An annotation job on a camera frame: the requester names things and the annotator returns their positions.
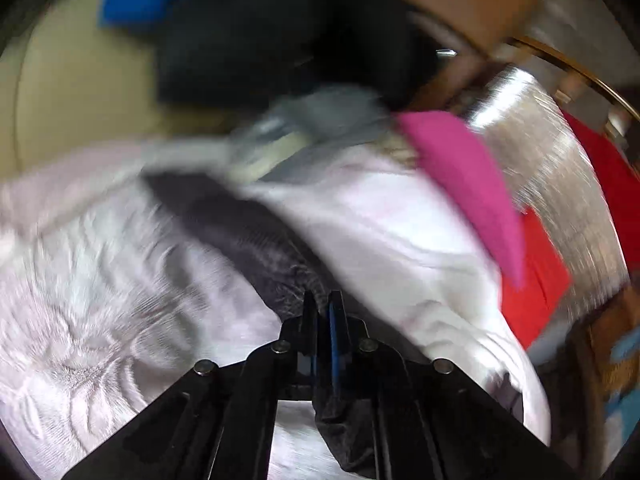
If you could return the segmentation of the large black garment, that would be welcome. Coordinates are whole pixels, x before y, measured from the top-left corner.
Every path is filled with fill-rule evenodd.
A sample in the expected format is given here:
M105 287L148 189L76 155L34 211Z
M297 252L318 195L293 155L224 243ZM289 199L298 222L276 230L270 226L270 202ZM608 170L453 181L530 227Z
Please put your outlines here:
M153 195L199 242L219 250L282 322L302 315L308 292L326 312L330 292L341 286L300 236L257 200L233 194L205 174L148 174ZM374 447L370 404L345 394L331 375L314 400L316 424L344 471L372 478Z

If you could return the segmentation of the white bed blanket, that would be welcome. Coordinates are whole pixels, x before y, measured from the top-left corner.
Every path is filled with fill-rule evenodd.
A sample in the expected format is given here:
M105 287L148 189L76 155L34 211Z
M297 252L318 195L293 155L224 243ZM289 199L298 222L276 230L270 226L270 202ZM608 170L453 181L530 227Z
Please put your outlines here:
M218 250L187 237L145 172L226 171L221 141L117 143L1 185L1 420L32 473L58 479L198 360L227 365L280 324ZM307 182L236 187L312 247L346 297L487 390L510 377L524 424L547 396L501 312L498 266L428 177L370 148Z

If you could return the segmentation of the red pillow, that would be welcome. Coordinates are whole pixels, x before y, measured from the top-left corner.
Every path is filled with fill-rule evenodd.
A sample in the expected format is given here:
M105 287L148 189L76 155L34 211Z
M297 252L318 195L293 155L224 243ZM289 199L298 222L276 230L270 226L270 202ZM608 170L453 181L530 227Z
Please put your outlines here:
M501 311L515 338L527 350L547 327L572 278L538 214L527 208L521 222L524 281L521 287L514 287L502 279Z
M612 217L638 223L639 177L610 140L571 114L563 116L588 155Z

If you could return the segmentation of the pink pillow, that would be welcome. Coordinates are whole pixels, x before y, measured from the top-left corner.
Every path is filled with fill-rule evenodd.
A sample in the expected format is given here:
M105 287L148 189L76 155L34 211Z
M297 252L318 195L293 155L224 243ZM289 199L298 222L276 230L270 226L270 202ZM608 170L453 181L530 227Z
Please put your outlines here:
M525 275L520 214L480 136L447 112L402 112L396 120L416 151L418 167L448 194L503 274L520 287Z

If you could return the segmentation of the grey cloth at bedside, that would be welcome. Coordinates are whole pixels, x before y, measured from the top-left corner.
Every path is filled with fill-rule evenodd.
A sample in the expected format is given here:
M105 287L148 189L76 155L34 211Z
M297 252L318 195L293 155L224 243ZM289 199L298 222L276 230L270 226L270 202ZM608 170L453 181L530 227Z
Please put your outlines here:
M230 178L302 183L352 146L393 131L378 95L355 86L325 86L274 101L230 136Z

